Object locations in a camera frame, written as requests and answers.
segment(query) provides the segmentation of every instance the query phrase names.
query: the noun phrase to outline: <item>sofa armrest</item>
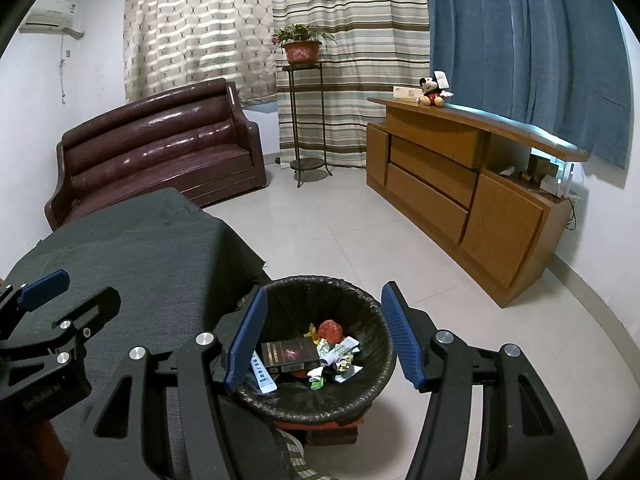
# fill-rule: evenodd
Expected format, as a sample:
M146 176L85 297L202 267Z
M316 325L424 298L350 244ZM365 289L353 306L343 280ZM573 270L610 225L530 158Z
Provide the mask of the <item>sofa armrest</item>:
M238 146L251 153L251 162L255 168L255 176L260 186L267 185L267 174L264 169L264 157L262 156L262 143L260 142L260 129L257 123L246 118L240 107L240 99L236 91L236 84L226 84L226 95L229 99L231 118L236 129L236 141Z
M65 221L72 209L75 200L74 191L71 186L71 176L66 172L65 153L62 142L56 147L58 158L58 184L53 196L44 206L44 213L51 229L55 231Z

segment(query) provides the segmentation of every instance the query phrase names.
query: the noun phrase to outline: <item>stuffed toy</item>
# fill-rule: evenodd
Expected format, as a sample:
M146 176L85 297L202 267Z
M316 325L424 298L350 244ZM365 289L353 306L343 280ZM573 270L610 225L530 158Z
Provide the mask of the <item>stuffed toy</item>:
M444 106L443 98L453 97L451 92L445 90L449 88L449 81L447 81L447 76L444 72L436 71L433 75L436 76L436 81L431 77L420 79L420 86L424 95L418 97L417 102L425 106Z

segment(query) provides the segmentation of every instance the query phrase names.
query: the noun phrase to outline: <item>cabinet door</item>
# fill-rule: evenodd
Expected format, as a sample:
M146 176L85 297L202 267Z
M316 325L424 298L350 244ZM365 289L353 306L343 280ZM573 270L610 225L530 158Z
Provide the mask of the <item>cabinet door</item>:
M386 165L389 160L389 135L367 124L367 176L386 186Z
M542 208L514 190L480 175L462 248L505 288L524 260Z

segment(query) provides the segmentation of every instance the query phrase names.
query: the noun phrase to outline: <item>beige curtain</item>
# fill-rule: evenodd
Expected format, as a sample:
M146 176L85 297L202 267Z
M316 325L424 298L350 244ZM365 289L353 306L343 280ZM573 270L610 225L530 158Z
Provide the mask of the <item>beige curtain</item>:
M271 0L126 0L127 101L224 77L245 104L275 99Z
M324 78L327 160L366 164L367 123L385 108L369 97L391 97L394 85L418 86L430 75L427 0L273 0L275 27L309 23L330 32L320 50ZM277 51L278 63L285 64ZM296 72L296 112L302 156L323 157L319 73ZM295 160L289 81L278 70L280 160Z

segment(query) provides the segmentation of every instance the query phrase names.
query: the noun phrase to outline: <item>terracotta pot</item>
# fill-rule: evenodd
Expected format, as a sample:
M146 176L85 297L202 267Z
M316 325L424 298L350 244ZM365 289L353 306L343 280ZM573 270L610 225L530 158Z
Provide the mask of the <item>terracotta pot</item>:
M318 61L318 49L322 43L312 41L289 41L283 45L289 64L315 63Z

